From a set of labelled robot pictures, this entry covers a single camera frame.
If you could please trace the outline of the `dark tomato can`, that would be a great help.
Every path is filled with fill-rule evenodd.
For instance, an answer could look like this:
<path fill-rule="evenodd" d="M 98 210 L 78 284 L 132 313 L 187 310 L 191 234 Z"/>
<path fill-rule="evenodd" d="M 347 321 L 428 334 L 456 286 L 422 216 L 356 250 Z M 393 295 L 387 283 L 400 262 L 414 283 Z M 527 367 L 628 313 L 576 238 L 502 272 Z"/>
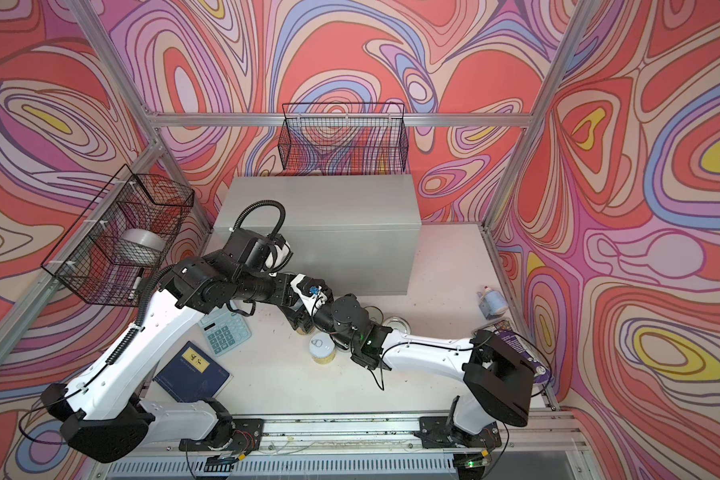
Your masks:
<path fill-rule="evenodd" d="M 380 308 L 376 306 L 366 306 L 365 310 L 368 313 L 369 319 L 372 322 L 378 324 L 382 324 L 384 322 L 385 316 Z"/>

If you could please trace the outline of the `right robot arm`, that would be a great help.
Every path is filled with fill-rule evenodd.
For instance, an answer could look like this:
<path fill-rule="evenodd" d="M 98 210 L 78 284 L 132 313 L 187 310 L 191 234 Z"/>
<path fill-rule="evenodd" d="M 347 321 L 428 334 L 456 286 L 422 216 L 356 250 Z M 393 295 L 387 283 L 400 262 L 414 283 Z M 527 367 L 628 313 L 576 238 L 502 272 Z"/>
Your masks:
<path fill-rule="evenodd" d="M 451 424 L 462 433 L 476 436 L 493 422 L 528 426 L 537 368 L 498 334 L 478 330 L 461 339 L 406 334 L 372 321 L 351 294 L 331 300 L 316 292 L 305 308 L 316 328 L 372 373 L 379 389 L 386 371 L 420 371 L 464 384 L 469 394 L 457 398 L 451 410 Z"/>

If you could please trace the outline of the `blue label large can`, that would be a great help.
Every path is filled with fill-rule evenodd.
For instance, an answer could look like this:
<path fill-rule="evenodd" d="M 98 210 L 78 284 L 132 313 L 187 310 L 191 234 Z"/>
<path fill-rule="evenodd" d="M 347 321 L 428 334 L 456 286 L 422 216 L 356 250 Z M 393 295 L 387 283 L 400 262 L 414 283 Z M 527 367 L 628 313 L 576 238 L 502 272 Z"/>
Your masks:
<path fill-rule="evenodd" d="M 401 317 L 397 317 L 397 316 L 388 317 L 383 321 L 382 325 L 386 326 L 386 327 L 390 327 L 394 330 L 400 331 L 403 334 L 411 333 L 410 324 Z"/>

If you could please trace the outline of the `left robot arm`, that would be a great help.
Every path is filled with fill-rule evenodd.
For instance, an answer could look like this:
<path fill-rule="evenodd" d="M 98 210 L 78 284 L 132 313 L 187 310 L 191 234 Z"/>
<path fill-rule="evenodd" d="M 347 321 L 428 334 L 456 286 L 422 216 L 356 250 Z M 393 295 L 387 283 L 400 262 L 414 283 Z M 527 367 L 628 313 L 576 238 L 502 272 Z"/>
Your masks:
<path fill-rule="evenodd" d="M 109 463 L 149 442 L 228 448 L 236 426 L 218 401 L 148 404 L 135 391 L 186 331 L 235 300 L 274 305 L 295 330 L 332 331 L 330 289 L 283 270 L 292 256 L 280 233 L 285 217 L 280 202 L 257 201 L 238 216 L 222 249 L 154 273 L 141 291 L 135 321 L 114 344 L 69 383 L 44 390 L 43 407 L 60 421 L 71 449 Z"/>

